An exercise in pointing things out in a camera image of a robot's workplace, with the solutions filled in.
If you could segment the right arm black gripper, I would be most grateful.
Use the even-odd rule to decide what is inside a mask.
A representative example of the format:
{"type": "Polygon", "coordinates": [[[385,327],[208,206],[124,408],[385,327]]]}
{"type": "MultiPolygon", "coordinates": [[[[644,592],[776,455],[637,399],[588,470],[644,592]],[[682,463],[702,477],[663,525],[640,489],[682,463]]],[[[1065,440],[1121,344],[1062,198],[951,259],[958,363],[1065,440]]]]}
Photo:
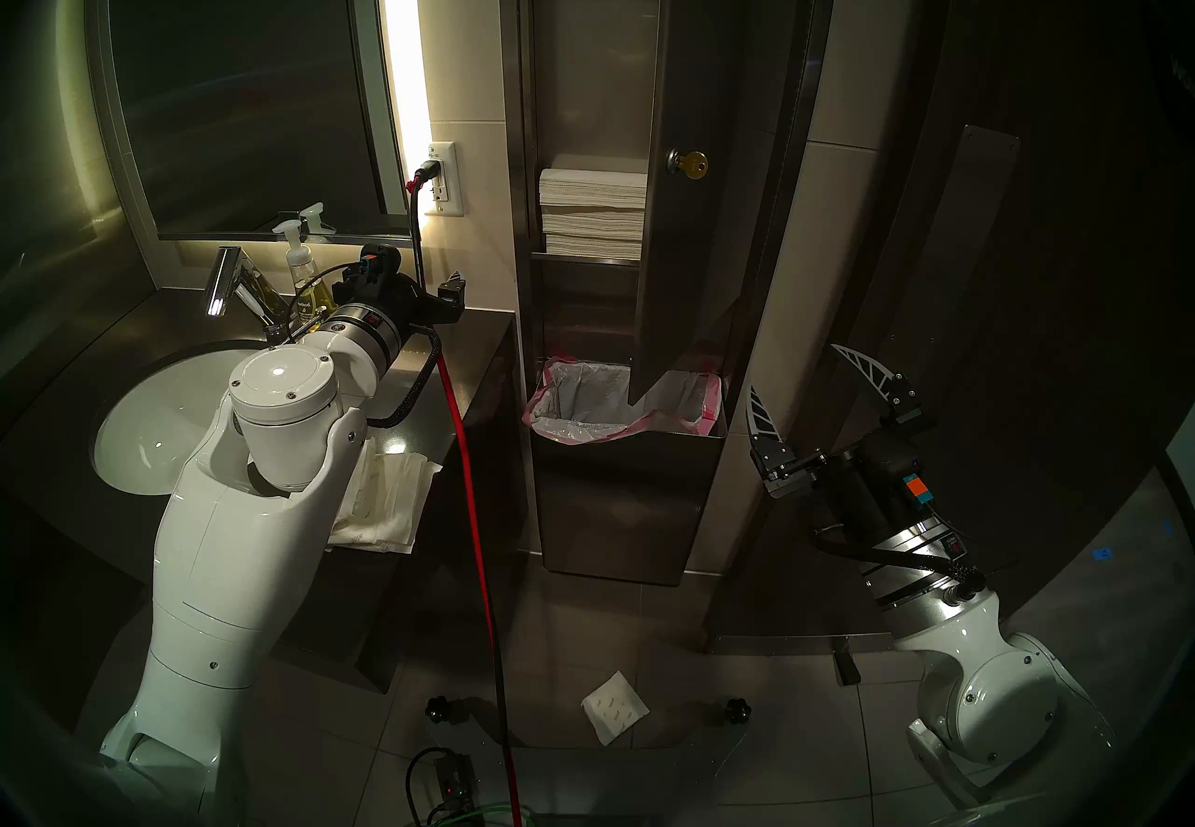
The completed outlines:
{"type": "Polygon", "coordinates": [[[744,403],[750,460],[771,497],[820,496],[850,547],[895,549],[891,540],[902,543],[902,533],[926,534],[939,525],[914,443],[932,419],[902,373],[852,347],[831,348],[853,368],[881,424],[841,449],[798,455],[750,385],[744,403]]]}

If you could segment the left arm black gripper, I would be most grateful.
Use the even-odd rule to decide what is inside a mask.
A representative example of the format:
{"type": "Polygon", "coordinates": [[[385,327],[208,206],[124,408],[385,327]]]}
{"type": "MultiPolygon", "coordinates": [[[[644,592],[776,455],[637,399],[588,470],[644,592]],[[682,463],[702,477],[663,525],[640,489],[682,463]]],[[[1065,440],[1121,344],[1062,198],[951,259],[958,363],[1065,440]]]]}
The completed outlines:
{"type": "Polygon", "coordinates": [[[404,274],[384,274],[378,287],[378,307],[397,326],[399,339],[410,339],[417,327],[451,325],[465,310],[465,278],[454,271],[429,294],[404,274]]]}

